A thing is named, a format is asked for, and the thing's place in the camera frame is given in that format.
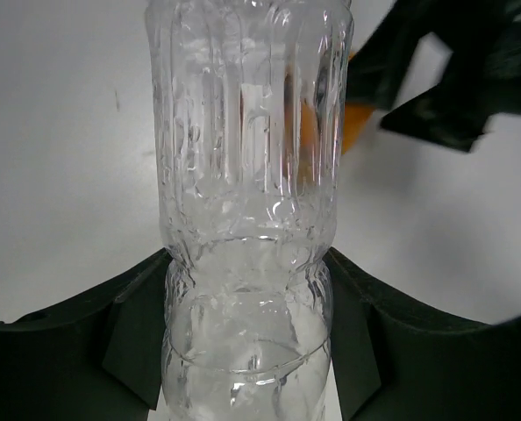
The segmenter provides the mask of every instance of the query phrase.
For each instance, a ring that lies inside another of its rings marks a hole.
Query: white backdrop
[[[360,46],[390,0],[354,0]],[[161,247],[143,0],[0,0],[0,319],[112,277]],[[403,88],[433,84],[429,38]],[[521,313],[521,118],[471,155],[375,129],[342,161],[335,246],[458,315]]]

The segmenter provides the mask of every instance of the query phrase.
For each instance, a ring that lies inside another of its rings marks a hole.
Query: clear plastic bottle
[[[352,16],[151,0],[171,421],[320,421]]]

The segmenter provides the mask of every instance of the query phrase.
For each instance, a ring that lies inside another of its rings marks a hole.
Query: plastic bottle
[[[151,0],[171,421],[320,421],[352,15]]]

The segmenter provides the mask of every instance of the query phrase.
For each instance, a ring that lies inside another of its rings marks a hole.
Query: white surface
[[[355,45],[390,3],[354,0]],[[0,320],[161,246],[144,6],[0,0]],[[444,59],[424,43],[403,98],[427,89]],[[520,314],[521,118],[495,118],[469,156],[372,127],[342,161],[335,246],[442,310]]]

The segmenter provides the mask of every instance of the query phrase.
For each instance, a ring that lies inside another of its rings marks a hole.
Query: orange object
[[[345,127],[342,140],[342,153],[346,153],[358,140],[361,131],[374,113],[375,108],[368,105],[346,103],[345,105]]]

